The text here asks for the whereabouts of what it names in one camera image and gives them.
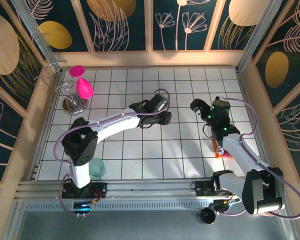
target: metal base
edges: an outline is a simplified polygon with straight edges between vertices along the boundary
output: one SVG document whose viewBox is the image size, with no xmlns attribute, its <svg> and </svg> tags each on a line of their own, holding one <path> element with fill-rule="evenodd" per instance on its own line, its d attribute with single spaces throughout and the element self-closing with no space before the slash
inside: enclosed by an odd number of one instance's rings
<svg viewBox="0 0 300 240">
<path fill-rule="evenodd" d="M 66 114 L 79 115 L 87 109 L 88 103 L 89 101 L 87 99 L 82 99 L 77 93 L 74 93 L 72 96 L 68 96 L 63 100 L 62 108 Z"/>
</svg>

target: white grid floor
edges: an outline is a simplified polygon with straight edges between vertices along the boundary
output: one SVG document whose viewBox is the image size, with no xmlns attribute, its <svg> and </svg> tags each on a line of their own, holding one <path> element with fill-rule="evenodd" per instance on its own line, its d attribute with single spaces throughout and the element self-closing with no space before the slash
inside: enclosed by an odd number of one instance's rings
<svg viewBox="0 0 300 240">
<path fill-rule="evenodd" d="M 224 169 L 243 176 L 233 159 L 214 158 L 212 140 L 202 132 L 204 123 L 190 109 L 195 98 L 208 104 L 216 96 L 243 99 L 234 69 L 87 70 L 83 77 L 94 86 L 89 108 L 77 116 L 67 115 L 62 110 L 64 97 L 59 97 L 37 180 L 60 180 L 69 172 L 66 164 L 54 160 L 53 148 L 57 138 L 69 129 L 75 119 L 96 120 L 119 113 L 132 103 L 150 100 L 159 87 L 171 93 L 171 123 L 166 126 L 156 124 L 150 129 L 129 129 L 100 142 L 94 157 L 103 159 L 106 167 L 106 174 L 101 179 L 210 178 L 213 172 Z M 232 124 L 242 133 L 250 133 L 252 127 L 246 107 L 235 101 L 230 104 Z M 255 139 L 245 140 L 259 155 Z M 60 146 L 59 156 L 66 159 Z"/>
</svg>

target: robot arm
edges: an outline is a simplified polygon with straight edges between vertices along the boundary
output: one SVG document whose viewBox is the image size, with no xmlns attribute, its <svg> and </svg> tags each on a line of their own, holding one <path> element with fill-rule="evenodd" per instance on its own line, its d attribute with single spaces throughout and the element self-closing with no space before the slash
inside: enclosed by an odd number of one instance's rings
<svg viewBox="0 0 300 240">
<path fill-rule="evenodd" d="M 218 149 L 227 150 L 245 175 L 244 179 L 230 170 L 214 172 L 211 178 L 212 189 L 227 190 L 238 196 L 250 214 L 283 209 L 285 207 L 284 184 L 258 164 L 261 163 L 279 176 L 283 176 L 282 171 L 277 167 L 271 168 L 259 159 L 241 137 L 240 131 L 230 124 L 230 104 L 217 97 L 210 107 L 203 100 L 195 99 L 190 108 L 194 112 L 199 112 L 202 120 L 211 127 L 212 137 L 217 141 Z"/>
<path fill-rule="evenodd" d="M 137 127 L 147 128 L 153 124 L 168 125 L 172 114 L 163 111 L 159 114 L 150 114 L 161 111 L 167 104 L 167 99 L 157 93 L 151 100 L 133 103 L 122 112 L 94 121 L 85 121 L 82 117 L 76 119 L 72 128 L 95 124 L 95 127 L 85 127 L 68 133 L 62 140 L 65 153 L 69 156 L 72 182 L 77 190 L 88 187 L 91 182 L 89 175 L 89 161 L 94 157 L 96 146 L 105 138 L 127 129 Z"/>
</svg>

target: cable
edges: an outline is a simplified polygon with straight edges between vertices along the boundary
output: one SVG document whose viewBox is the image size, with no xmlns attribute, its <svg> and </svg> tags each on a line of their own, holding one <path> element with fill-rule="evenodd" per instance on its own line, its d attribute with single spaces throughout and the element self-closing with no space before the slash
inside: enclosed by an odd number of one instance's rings
<svg viewBox="0 0 300 240">
<path fill-rule="evenodd" d="M 202 131 L 203 131 L 203 134 L 208 138 L 208 139 L 211 139 L 213 136 L 211 135 L 211 136 L 207 136 L 207 134 L 205 133 L 205 127 L 207 126 L 208 124 L 204 124 L 203 125 L 203 128 L 202 128 Z"/>
<path fill-rule="evenodd" d="M 70 166 L 72 166 L 72 162 L 71 160 L 62 160 L 58 157 L 58 152 L 57 152 L 57 149 L 58 149 L 58 145 L 59 143 L 62 141 L 62 139 L 69 133 L 71 132 L 74 132 L 74 131 L 77 131 L 79 129 L 85 129 L 85 128 L 93 128 L 93 127 L 96 127 L 96 126 L 99 126 L 100 124 L 107 124 L 107 123 L 111 123 L 112 121 L 114 120 L 118 120 L 120 118 L 123 118 L 123 117 L 136 117 L 136 116 L 153 116 L 153 115 L 157 115 L 157 114 L 160 114 L 162 112 L 165 112 L 169 109 L 169 106 L 170 106 L 170 93 L 163 89 L 163 88 L 159 88 L 157 90 L 154 91 L 154 95 L 159 92 L 159 91 L 163 91 L 167 94 L 167 101 L 166 101 L 166 104 L 164 105 L 164 107 L 162 108 L 162 110 L 160 111 L 157 111 L 157 112 L 152 112 L 152 113 L 141 113 L 141 112 L 132 112 L 132 113 L 125 113 L 125 114 L 120 114 L 118 116 L 114 116 L 114 117 L 111 117 L 109 119 L 106 119 L 106 120 L 103 120 L 103 121 L 100 121 L 100 122 L 97 122 L 97 123 L 92 123 L 92 124 L 87 124 L 87 125 L 82 125 L 82 126 L 77 126 L 77 127 L 74 127 L 74 128 L 71 128 L 69 129 L 68 131 L 66 131 L 65 133 L 63 133 L 56 141 L 55 145 L 54 145 L 54 148 L 53 148 L 53 155 L 54 155 L 54 158 L 61 162 L 61 163 L 66 163 L 66 164 L 69 164 Z M 72 170 L 72 167 L 70 167 L 70 176 L 73 177 L 73 170 Z"/>
<path fill-rule="evenodd" d="M 222 100 L 231 100 L 231 101 L 238 101 L 238 102 L 242 102 L 244 103 L 245 105 L 247 105 L 251 110 L 252 112 L 254 113 L 254 116 L 255 116 L 255 126 L 254 126 L 254 129 L 251 133 L 243 133 L 240 135 L 240 138 L 239 138 L 239 141 L 240 141 L 240 145 L 242 146 L 242 148 L 244 149 L 244 151 L 249 155 L 250 158 L 253 159 L 253 161 L 255 161 L 255 163 L 257 165 L 259 165 L 262 169 L 264 169 L 265 171 L 267 171 L 269 174 L 271 174 L 272 176 L 274 176 L 275 178 L 277 178 L 280 182 L 282 182 L 283 184 L 286 184 L 290 189 L 292 189 L 295 194 L 297 194 L 297 196 L 300 198 L 300 192 L 295 189 L 295 187 L 293 187 L 289 182 L 287 182 L 283 177 L 277 175 L 275 172 L 271 171 L 270 169 L 268 169 L 266 166 L 264 166 L 262 163 L 259 162 L 258 159 L 256 159 L 249 151 L 248 149 L 246 148 L 246 146 L 244 145 L 243 143 L 243 137 L 244 136 L 249 136 L 249 135 L 252 135 L 255 133 L 256 129 L 257 129 L 257 125 L 258 125 L 258 116 L 257 116 L 257 113 L 255 111 L 255 109 L 249 104 L 247 103 L 246 101 L 244 100 L 240 100 L 240 99 L 236 99 L 236 98 L 222 98 Z M 284 215 L 280 215 L 280 214 L 277 214 L 275 212 L 272 212 L 272 211 L 269 211 L 268 213 L 270 213 L 271 215 L 273 216 L 276 216 L 276 217 L 279 217 L 279 218 L 282 218 L 282 219 L 287 219 L 287 220 L 296 220 L 296 219 L 299 219 L 300 218 L 300 213 L 297 214 L 297 215 L 294 215 L 294 216 L 284 216 Z"/>
</svg>

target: decorative wallpaper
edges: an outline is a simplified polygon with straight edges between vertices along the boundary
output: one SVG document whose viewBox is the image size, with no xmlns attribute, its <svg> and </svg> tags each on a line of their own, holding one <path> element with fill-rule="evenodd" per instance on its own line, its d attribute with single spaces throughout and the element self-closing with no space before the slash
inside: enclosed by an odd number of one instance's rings
<svg viewBox="0 0 300 240">
<path fill-rule="evenodd" d="M 203 50 L 217 0 L 154 0 L 153 50 Z"/>
<path fill-rule="evenodd" d="M 256 64 L 272 106 L 300 82 L 300 0 L 296 0 Z"/>
<path fill-rule="evenodd" d="M 226 0 L 212 50 L 243 50 L 270 0 Z"/>
<path fill-rule="evenodd" d="M 70 0 L 25 0 L 25 2 L 53 52 L 88 51 Z"/>
<path fill-rule="evenodd" d="M 0 181 L 6 170 L 23 118 L 0 98 Z"/>
<path fill-rule="evenodd" d="M 96 52 L 146 50 L 144 0 L 81 0 Z"/>
<path fill-rule="evenodd" d="M 260 47 L 262 46 L 262 44 L 264 43 L 265 39 L 268 37 L 269 32 L 272 30 L 274 24 L 276 23 L 279 15 L 281 14 L 282 10 L 284 9 L 284 7 L 286 6 L 288 0 L 282 0 L 280 8 L 278 10 L 278 12 L 276 13 L 276 15 L 274 16 L 273 20 L 271 21 L 270 26 L 268 27 L 267 31 L 265 32 L 265 34 L 263 35 L 262 39 L 260 40 L 258 46 L 256 47 L 256 49 L 254 50 L 252 57 L 254 58 L 257 53 L 259 52 Z"/>
<path fill-rule="evenodd" d="M 0 87 L 27 109 L 42 65 L 0 5 Z"/>
<path fill-rule="evenodd" d="M 300 177 L 300 94 L 277 115 L 277 119 Z"/>
</svg>

